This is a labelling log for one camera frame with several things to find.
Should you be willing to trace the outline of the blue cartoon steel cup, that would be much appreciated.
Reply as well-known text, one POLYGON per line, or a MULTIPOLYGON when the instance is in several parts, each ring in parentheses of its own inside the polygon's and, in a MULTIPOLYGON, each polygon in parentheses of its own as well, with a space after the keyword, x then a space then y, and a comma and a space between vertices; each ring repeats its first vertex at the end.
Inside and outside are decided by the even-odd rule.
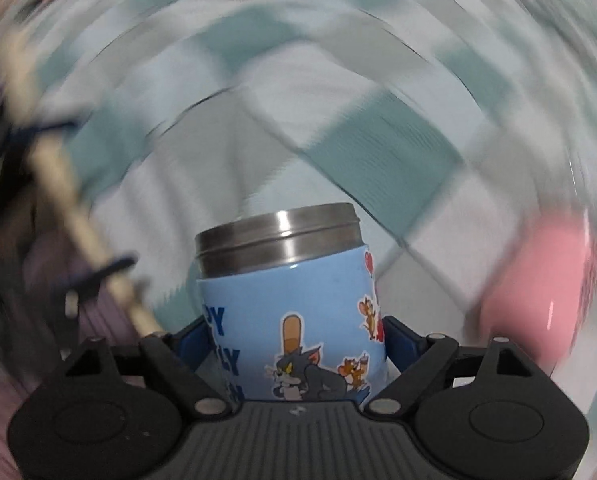
POLYGON ((195 238, 203 312, 233 400, 367 402, 387 384, 372 252, 349 203, 195 238))

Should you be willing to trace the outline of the pink cup with clear lid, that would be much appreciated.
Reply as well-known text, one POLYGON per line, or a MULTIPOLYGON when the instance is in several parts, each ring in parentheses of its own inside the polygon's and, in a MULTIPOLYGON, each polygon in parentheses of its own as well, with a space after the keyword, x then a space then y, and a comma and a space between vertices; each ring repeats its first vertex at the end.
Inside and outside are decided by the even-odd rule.
POLYGON ((545 372, 575 344, 597 290, 597 227, 586 210, 531 218, 485 290, 481 341, 515 342, 545 372))

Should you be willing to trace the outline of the green checkered bed sheet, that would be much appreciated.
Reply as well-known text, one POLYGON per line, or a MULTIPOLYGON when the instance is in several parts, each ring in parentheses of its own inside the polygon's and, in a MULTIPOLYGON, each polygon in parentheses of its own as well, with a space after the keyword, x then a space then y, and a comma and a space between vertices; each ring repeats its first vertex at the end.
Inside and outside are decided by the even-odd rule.
MULTIPOLYGON (((139 333, 200 312, 194 239, 355 206, 379 301, 469 333, 522 224, 597 222, 597 0, 56 0, 1 48, 34 175, 139 333)), ((597 301, 583 341, 597 344, 597 301)))

